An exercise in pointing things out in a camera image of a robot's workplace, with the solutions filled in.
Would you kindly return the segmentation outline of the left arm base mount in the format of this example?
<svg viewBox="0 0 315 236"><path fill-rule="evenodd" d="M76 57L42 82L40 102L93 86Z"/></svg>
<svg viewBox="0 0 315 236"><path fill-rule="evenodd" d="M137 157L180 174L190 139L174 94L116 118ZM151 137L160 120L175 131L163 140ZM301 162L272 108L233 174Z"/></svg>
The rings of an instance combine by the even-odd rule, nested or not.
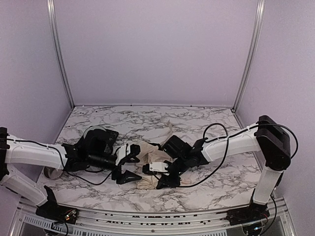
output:
<svg viewBox="0 0 315 236"><path fill-rule="evenodd" d="M44 189L47 193L46 202L37 206L35 214L51 220L57 220L58 222L75 224L78 217L78 209L59 205L53 190L46 185Z"/></svg>

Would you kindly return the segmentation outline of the beige and black folding umbrella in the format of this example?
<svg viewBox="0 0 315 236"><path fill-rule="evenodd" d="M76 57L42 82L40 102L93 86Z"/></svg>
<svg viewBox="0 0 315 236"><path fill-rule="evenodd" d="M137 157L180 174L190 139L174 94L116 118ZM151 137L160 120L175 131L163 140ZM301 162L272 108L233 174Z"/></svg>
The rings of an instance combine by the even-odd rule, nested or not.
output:
<svg viewBox="0 0 315 236"><path fill-rule="evenodd" d="M146 141L138 141L136 144L140 145L140 153L137 158L140 160L136 163L136 167L140 168L145 164L150 164L151 162L163 162L171 161L172 158L162 150L162 145L173 135L173 124L168 121L164 123L168 127L168 131L162 134L160 143L149 143ZM142 179L136 183L136 188L138 190L153 190L156 189L158 185L158 179L150 175L142 175Z"/></svg>

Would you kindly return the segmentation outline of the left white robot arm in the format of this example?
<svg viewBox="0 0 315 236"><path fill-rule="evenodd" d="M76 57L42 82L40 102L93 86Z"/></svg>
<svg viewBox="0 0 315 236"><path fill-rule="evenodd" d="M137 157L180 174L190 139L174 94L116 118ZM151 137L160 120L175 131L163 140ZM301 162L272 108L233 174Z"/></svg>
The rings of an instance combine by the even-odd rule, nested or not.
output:
<svg viewBox="0 0 315 236"><path fill-rule="evenodd" d="M47 186L39 185L18 171L14 164L29 164L52 168L74 175L89 167L111 172L116 184L138 181L141 176L122 171L125 163L138 163L140 146L125 144L113 151L118 132L101 126L86 129L73 145L42 144L18 139L9 135L7 128L0 129L0 183L9 190L32 201L38 208L57 207L55 195Z"/></svg>

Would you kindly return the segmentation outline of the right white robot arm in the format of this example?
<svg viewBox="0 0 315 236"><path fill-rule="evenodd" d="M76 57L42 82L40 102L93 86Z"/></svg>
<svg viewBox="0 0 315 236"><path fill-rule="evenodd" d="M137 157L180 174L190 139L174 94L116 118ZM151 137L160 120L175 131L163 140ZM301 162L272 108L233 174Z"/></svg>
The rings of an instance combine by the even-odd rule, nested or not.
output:
<svg viewBox="0 0 315 236"><path fill-rule="evenodd" d="M291 140L299 148L298 139L288 127L275 123L269 116L260 116L258 122L233 134L209 140L205 136L192 146L173 135L162 146L173 162L164 161L149 165L154 175L160 174L157 189L182 188L181 175L190 168L208 165L227 157L247 152L261 152L265 158L258 184L253 191L251 204L265 206L284 171L290 166L297 151L291 151Z"/></svg>

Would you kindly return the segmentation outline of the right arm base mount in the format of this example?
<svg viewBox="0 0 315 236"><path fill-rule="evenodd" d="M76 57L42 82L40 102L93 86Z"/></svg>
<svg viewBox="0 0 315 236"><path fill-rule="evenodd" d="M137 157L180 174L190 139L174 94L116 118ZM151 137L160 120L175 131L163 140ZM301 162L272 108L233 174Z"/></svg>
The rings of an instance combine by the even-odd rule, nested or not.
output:
<svg viewBox="0 0 315 236"><path fill-rule="evenodd" d="M267 204L256 204L252 200L248 206L228 210L226 214L226 220L231 226L267 219L270 216Z"/></svg>

